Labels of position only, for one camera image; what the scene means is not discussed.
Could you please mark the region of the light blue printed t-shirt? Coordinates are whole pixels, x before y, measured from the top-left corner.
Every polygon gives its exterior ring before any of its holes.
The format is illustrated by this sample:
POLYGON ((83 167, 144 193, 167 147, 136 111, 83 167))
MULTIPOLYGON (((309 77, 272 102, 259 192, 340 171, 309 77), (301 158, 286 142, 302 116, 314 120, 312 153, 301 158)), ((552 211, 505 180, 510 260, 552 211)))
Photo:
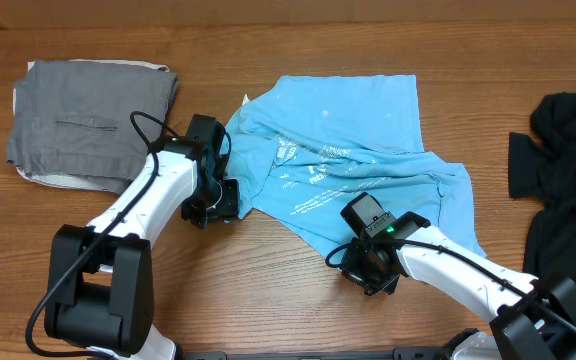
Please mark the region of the light blue printed t-shirt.
POLYGON ((424 148, 413 75, 283 76, 226 130, 240 217, 258 210, 321 255, 350 241, 340 212, 367 192, 395 216, 427 218, 481 255, 470 176, 424 148))

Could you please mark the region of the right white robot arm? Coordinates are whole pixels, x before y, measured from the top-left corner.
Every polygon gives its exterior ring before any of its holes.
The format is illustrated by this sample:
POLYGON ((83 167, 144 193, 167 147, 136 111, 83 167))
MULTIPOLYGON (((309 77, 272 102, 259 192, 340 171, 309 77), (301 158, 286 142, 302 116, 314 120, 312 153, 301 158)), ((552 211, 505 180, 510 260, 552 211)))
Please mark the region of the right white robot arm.
POLYGON ((341 213, 355 236, 342 274, 365 295, 391 294, 401 277, 431 285, 487 322, 503 359, 576 359, 576 283, 500 266, 451 241, 412 212, 341 213))

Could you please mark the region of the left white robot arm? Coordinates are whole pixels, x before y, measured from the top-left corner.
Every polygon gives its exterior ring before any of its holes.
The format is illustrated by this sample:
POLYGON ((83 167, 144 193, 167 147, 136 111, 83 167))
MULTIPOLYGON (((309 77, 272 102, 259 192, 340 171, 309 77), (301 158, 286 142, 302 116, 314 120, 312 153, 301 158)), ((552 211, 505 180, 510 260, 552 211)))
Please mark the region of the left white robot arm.
POLYGON ((28 321, 73 346, 71 356, 180 359, 154 325, 152 248, 174 213, 197 228, 234 219, 238 184, 224 177, 225 135, 162 138, 135 181, 83 227, 52 240, 48 289, 28 321))

